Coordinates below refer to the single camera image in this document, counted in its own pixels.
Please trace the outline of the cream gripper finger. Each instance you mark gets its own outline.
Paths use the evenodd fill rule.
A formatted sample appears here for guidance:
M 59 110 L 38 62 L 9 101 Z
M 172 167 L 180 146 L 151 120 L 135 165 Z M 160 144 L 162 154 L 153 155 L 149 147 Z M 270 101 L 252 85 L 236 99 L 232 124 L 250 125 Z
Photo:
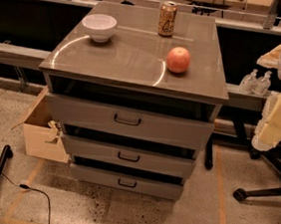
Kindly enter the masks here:
M 267 69 L 277 69 L 279 67 L 279 58 L 281 57 L 281 45 L 276 46 L 270 52 L 260 56 L 257 60 L 259 66 Z
M 281 141 L 281 93 L 272 91 L 263 107 L 262 119 L 257 122 L 251 144 L 255 149 L 268 151 Z

